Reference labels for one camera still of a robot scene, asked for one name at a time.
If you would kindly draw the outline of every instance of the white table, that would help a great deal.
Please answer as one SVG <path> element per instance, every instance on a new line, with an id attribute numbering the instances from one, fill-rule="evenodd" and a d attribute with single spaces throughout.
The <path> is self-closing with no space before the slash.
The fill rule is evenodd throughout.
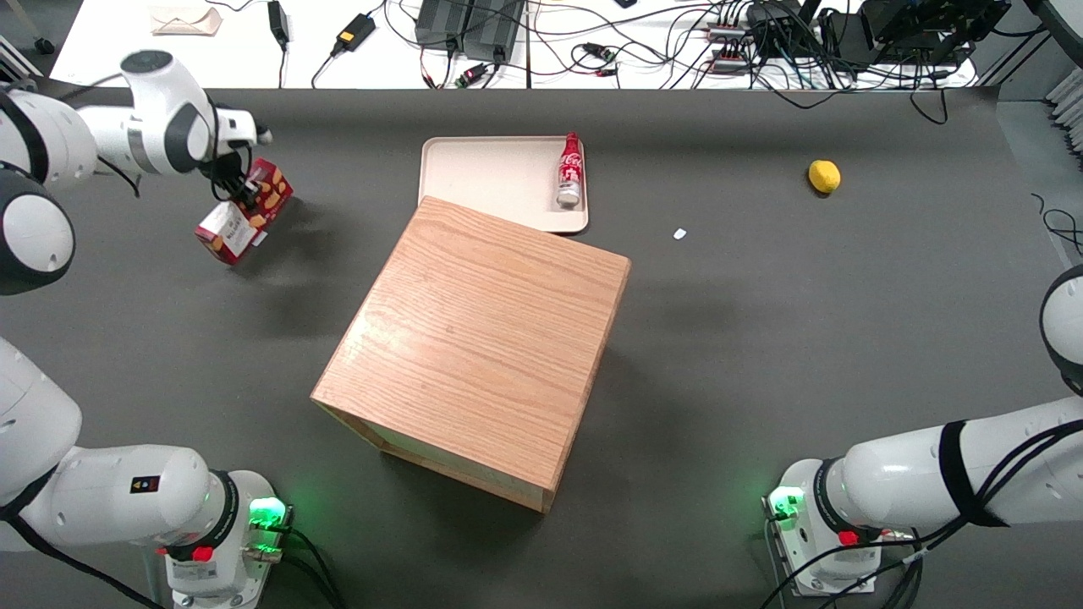
<path id="1" fill-rule="evenodd" d="M 120 61 L 130 52 L 140 49 L 161 49 L 177 56 L 200 86 L 208 89 L 273 89 L 278 83 L 280 51 L 268 29 L 266 0 L 255 0 L 247 9 L 235 13 L 218 7 L 223 23 L 213 37 L 201 36 L 152 36 L 148 5 L 209 7 L 203 0 L 83 0 L 71 31 L 50 75 L 53 79 L 76 85 L 88 85 L 118 72 Z M 420 77 L 421 53 L 400 38 L 392 28 L 403 36 L 414 39 L 414 23 L 421 0 L 403 0 L 403 9 L 397 1 L 389 0 L 383 9 L 373 13 L 377 30 L 353 53 L 345 53 L 331 63 L 317 81 L 321 89 L 425 89 Z M 825 0 L 823 8 L 846 10 L 848 0 Z M 313 74 L 327 59 L 335 36 L 358 11 L 368 12 L 379 4 L 379 0 L 360 3 L 356 0 L 280 0 L 289 16 L 292 42 L 286 63 L 285 87 L 308 89 Z M 232 0 L 240 7 L 243 0 Z M 705 3 L 678 0 L 641 0 L 630 9 L 622 9 L 612 0 L 574 0 L 569 3 L 589 7 L 610 21 L 626 20 L 662 9 L 673 9 L 666 13 L 618 26 L 621 31 L 664 51 L 666 34 L 670 24 L 682 11 L 705 8 Z M 860 0 L 852 0 L 857 10 Z M 582 11 L 561 5 L 562 0 L 544 0 L 529 5 L 531 25 L 540 33 L 565 33 L 603 25 L 603 22 Z M 674 39 L 683 29 L 692 26 L 696 13 L 684 15 L 674 28 Z M 570 65 L 572 48 L 582 42 L 621 46 L 627 39 L 612 28 L 602 27 L 579 35 L 552 36 L 542 34 L 530 36 L 531 67 L 535 73 L 554 73 Z M 526 65 L 527 35 L 519 28 L 519 43 L 512 53 L 513 66 Z M 670 41 L 670 51 L 677 49 L 676 40 Z M 708 48 L 703 35 L 693 34 L 678 54 L 681 64 L 697 64 L 707 57 Z M 643 59 L 653 57 L 645 49 L 629 47 L 628 51 Z M 443 77 L 446 53 L 439 50 L 426 51 L 425 63 L 429 74 L 438 81 Z M 448 82 L 479 62 L 458 55 L 453 61 Z M 780 61 L 759 72 L 756 89 L 764 89 L 767 81 L 775 89 L 827 88 L 823 74 L 818 70 L 801 70 L 798 78 L 793 68 Z M 625 89 L 657 89 L 666 83 L 669 66 L 650 66 L 630 54 L 618 57 L 619 86 Z M 911 66 L 878 66 L 880 69 L 914 74 Z M 671 83 L 684 72 L 675 68 Z M 695 73 L 690 73 L 676 88 L 688 89 Z M 940 80 L 940 87 L 963 87 L 975 80 L 974 64 L 967 62 L 956 74 Z M 841 78 L 840 85 L 847 85 Z M 105 83 L 122 87 L 122 79 Z M 710 76 L 702 80 L 701 89 L 746 89 L 753 85 L 747 74 L 733 76 Z M 893 78 L 885 81 L 883 76 L 863 75 L 857 88 L 891 87 L 898 85 Z M 523 89 L 526 73 L 506 66 L 493 79 L 493 89 Z M 562 74 L 558 76 L 534 76 L 536 89 L 611 89 L 617 87 L 616 78 L 597 77 L 592 74 Z"/>

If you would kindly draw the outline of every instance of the lemon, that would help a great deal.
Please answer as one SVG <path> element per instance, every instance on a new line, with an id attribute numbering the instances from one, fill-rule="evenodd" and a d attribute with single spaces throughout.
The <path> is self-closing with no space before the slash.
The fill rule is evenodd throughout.
<path id="1" fill-rule="evenodd" d="M 830 160 L 813 160 L 809 166 L 809 182 L 821 193 L 828 195 L 843 183 L 838 166 Z"/>

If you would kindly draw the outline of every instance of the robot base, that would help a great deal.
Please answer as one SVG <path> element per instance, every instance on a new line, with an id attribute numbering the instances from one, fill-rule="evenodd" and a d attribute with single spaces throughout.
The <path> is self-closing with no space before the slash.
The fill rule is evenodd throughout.
<path id="1" fill-rule="evenodd" d="M 804 567 L 809 560 L 820 554 L 838 547 L 841 544 L 838 535 L 832 531 L 812 496 L 812 484 L 815 472 L 823 462 L 820 459 L 799 461 L 782 475 L 779 488 L 771 493 L 767 509 L 769 516 L 774 515 L 772 505 L 779 496 L 792 495 L 797 498 L 792 502 L 795 514 L 786 520 L 772 523 L 778 540 L 779 556 L 783 557 L 787 574 Z M 837 594 L 857 580 L 879 568 L 880 548 L 864 548 L 839 552 L 820 559 L 808 569 L 801 571 L 794 580 L 798 596 L 830 596 Z M 876 579 L 865 582 L 865 585 L 851 591 L 850 594 L 869 594 L 874 592 Z"/>
<path id="2" fill-rule="evenodd" d="M 263 585 L 266 583 L 268 572 L 271 565 L 261 562 L 245 556 L 245 548 L 266 544 L 279 547 L 282 535 L 263 530 L 253 529 L 249 524 L 249 504 L 253 498 L 275 496 L 271 483 L 265 478 L 255 471 L 231 471 L 230 478 L 237 485 L 238 506 L 237 518 L 233 529 L 226 535 L 225 541 L 214 550 L 216 560 L 222 556 L 222 560 L 236 559 L 244 573 L 235 572 L 236 576 L 227 583 L 218 583 L 216 580 L 225 579 L 227 569 L 211 569 L 206 575 L 197 575 L 198 581 L 181 581 L 174 578 L 179 566 L 191 565 L 174 562 L 167 558 L 167 573 L 169 574 L 169 585 L 173 588 L 174 609 L 253 609 L 263 594 Z M 229 588 L 223 593 L 223 587 Z M 203 589 L 213 591 L 211 593 L 200 592 Z"/>

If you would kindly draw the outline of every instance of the wood grain surface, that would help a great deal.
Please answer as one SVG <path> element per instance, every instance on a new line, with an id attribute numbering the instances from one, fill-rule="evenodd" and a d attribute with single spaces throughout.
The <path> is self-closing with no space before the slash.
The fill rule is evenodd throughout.
<path id="1" fill-rule="evenodd" d="M 427 197 L 312 399 L 551 498 L 629 269 Z"/>

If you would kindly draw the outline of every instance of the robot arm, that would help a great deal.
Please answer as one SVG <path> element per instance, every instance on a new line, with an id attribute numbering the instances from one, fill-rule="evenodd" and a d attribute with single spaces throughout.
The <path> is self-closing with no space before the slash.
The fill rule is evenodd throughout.
<path id="1" fill-rule="evenodd" d="M 271 484 L 252 471 L 214 471 L 192 449 L 75 446 L 79 407 L 0 338 L 0 506 L 48 480 L 17 517 L 54 547 L 116 542 L 167 556 L 178 602 L 253 607 L 288 523 Z M 0 522 L 0 552 L 32 549 Z"/>
<path id="2" fill-rule="evenodd" d="M 0 92 L 0 295 L 67 272 L 75 236 L 54 194 L 109 165 L 131 176 L 199 169 L 231 197 L 248 196 L 237 150 L 270 143 L 270 130 L 245 111 L 213 107 L 165 51 L 132 53 L 120 68 L 133 107 L 75 111 L 38 93 Z"/>
<path id="3" fill-rule="evenodd" d="M 797 593 L 847 589 L 879 567 L 879 547 L 839 546 L 892 529 L 939 530 L 963 516 L 982 526 L 1083 520 L 1083 433 L 1052 443 L 982 505 L 976 494 L 1017 446 L 1083 422 L 1083 265 L 1058 277 L 1042 303 L 1049 357 L 1075 396 L 1013 413 L 955 422 L 854 445 L 836 459 L 804 459 L 766 501 Z M 874 589 L 874 579 L 859 593 Z"/>

